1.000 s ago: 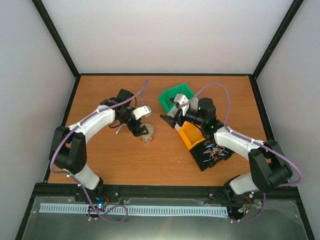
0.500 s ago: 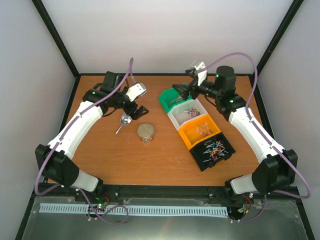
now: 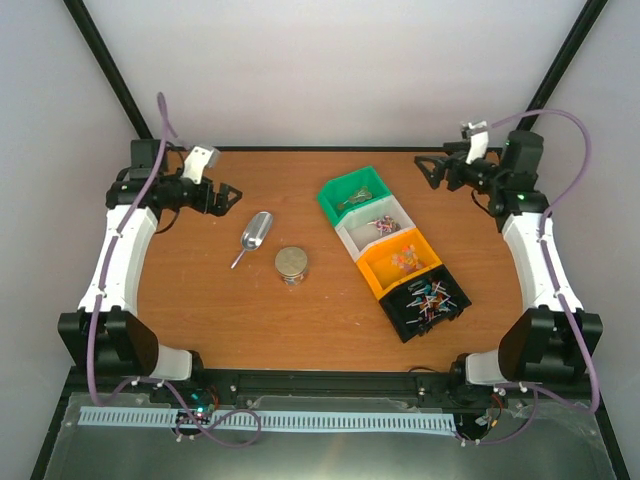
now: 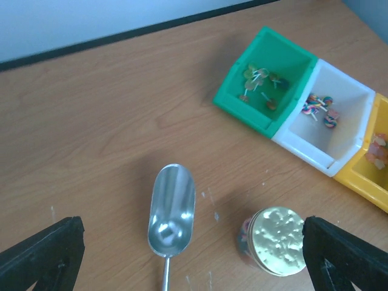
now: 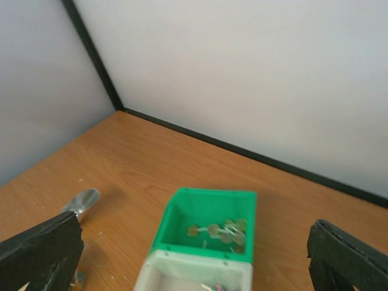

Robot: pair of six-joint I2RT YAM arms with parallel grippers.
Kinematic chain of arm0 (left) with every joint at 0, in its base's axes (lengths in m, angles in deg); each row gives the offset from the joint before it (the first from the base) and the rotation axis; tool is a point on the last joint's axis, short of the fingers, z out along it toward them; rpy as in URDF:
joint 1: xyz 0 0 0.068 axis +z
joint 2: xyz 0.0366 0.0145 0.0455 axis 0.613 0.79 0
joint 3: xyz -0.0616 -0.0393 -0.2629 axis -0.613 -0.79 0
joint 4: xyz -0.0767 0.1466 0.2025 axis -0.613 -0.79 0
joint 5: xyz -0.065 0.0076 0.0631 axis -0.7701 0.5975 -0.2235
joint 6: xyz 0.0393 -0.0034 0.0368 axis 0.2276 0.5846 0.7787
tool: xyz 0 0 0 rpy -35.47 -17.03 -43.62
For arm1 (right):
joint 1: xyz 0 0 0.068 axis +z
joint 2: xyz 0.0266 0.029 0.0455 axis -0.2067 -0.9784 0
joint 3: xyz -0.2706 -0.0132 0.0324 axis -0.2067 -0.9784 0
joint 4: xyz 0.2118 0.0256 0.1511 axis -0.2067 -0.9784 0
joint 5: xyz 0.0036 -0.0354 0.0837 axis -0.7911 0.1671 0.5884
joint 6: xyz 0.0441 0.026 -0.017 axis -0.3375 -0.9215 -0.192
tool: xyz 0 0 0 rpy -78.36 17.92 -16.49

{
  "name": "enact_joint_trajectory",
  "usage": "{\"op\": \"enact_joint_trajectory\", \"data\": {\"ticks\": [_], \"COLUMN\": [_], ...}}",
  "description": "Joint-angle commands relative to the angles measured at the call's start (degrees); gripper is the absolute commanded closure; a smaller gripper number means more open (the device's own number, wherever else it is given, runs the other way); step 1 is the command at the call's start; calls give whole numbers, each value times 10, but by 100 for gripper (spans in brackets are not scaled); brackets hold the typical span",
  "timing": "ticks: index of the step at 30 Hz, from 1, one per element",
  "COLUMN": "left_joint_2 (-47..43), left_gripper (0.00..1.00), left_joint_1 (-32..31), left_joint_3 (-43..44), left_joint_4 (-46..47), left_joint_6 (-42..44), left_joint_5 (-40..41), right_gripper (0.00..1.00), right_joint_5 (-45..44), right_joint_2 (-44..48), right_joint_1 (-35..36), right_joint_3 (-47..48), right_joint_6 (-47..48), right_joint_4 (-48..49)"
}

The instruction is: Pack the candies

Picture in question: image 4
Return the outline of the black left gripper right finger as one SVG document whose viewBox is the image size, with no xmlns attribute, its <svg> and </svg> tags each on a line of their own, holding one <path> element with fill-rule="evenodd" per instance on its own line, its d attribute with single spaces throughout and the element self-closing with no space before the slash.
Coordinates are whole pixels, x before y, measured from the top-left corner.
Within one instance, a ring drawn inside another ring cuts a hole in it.
<svg viewBox="0 0 388 291">
<path fill-rule="evenodd" d="M 387 290 L 387 252 L 325 219 L 306 218 L 303 257 L 315 290 Z"/>
</svg>

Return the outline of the silver metal scoop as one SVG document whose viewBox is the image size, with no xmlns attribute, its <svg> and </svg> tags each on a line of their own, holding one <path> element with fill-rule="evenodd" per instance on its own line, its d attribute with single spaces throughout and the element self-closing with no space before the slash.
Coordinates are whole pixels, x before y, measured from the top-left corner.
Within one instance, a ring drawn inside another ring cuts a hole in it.
<svg viewBox="0 0 388 291">
<path fill-rule="evenodd" d="M 196 186 L 190 171 L 168 164 L 156 176 L 148 224 L 148 243 L 165 259 L 162 290 L 169 290 L 170 260 L 190 244 L 195 217 Z"/>
</svg>

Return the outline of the white plastic bin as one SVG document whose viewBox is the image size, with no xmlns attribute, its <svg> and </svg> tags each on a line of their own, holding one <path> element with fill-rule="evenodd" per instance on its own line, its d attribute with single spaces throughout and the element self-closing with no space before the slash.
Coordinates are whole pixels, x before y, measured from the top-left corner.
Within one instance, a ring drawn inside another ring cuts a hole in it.
<svg viewBox="0 0 388 291">
<path fill-rule="evenodd" d="M 319 59 L 273 141 L 327 176 L 360 150 L 375 91 Z"/>
</svg>

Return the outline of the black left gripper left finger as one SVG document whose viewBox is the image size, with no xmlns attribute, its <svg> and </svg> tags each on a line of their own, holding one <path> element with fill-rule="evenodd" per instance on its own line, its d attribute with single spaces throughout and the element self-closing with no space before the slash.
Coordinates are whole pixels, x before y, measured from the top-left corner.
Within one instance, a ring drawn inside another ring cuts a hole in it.
<svg viewBox="0 0 388 291">
<path fill-rule="evenodd" d="M 73 290 L 84 251 L 82 219 L 64 218 L 1 252 L 1 290 Z"/>
</svg>

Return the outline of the white jar lid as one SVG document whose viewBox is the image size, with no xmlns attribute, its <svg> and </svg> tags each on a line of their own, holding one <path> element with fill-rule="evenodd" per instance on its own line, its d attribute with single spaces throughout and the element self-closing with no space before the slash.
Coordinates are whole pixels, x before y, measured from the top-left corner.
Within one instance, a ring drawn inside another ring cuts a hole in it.
<svg viewBox="0 0 388 291">
<path fill-rule="evenodd" d="M 301 272 L 304 220 L 286 207 L 258 211 L 249 222 L 247 245 L 251 258 L 271 275 L 291 276 Z"/>
</svg>

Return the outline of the clear glass jar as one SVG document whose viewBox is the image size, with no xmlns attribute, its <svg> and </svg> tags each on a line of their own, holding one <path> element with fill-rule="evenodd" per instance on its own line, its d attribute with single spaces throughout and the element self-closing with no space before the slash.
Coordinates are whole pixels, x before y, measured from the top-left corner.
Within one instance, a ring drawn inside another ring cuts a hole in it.
<svg viewBox="0 0 388 291">
<path fill-rule="evenodd" d="M 249 247 L 248 247 L 248 229 L 249 224 L 252 220 L 252 217 L 247 218 L 242 226 L 239 229 L 239 233 L 237 236 L 237 249 L 239 251 L 239 255 L 241 259 L 244 261 L 245 264 L 247 264 L 250 267 L 257 267 L 257 263 L 252 257 L 252 254 L 250 253 Z"/>
</svg>

